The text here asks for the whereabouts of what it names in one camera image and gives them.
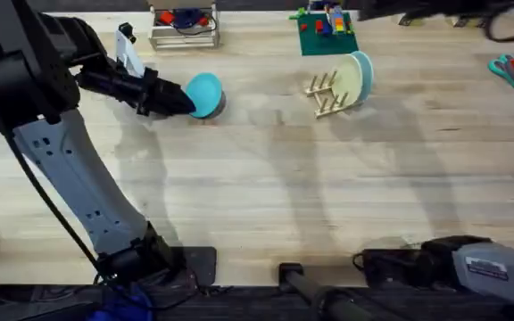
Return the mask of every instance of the wooden table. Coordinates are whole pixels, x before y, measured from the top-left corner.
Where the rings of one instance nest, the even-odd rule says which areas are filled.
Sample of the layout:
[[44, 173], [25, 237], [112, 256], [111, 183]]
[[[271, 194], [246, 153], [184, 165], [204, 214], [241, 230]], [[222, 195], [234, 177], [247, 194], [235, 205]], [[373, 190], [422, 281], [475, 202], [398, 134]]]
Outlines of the wooden table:
[[[348, 114], [315, 120], [303, 86], [339, 57], [302, 57], [288, 15], [224, 12], [220, 49], [158, 54], [141, 33], [145, 14], [127, 16], [146, 64], [182, 84], [214, 72], [228, 96], [218, 119], [200, 121], [146, 119], [83, 92], [97, 151], [158, 232], [174, 244], [215, 246], [219, 284], [274, 284], [285, 261], [323, 282], [361, 284], [350, 264], [356, 251], [435, 236], [514, 246], [514, 91], [486, 67], [514, 54], [514, 44], [443, 18], [424, 28], [392, 18], [357, 23], [375, 65], [373, 95]], [[110, 31], [121, 16], [83, 17], [113, 54]], [[514, 14], [501, 27], [514, 31]], [[1, 136], [0, 233], [0, 284], [94, 276]]]

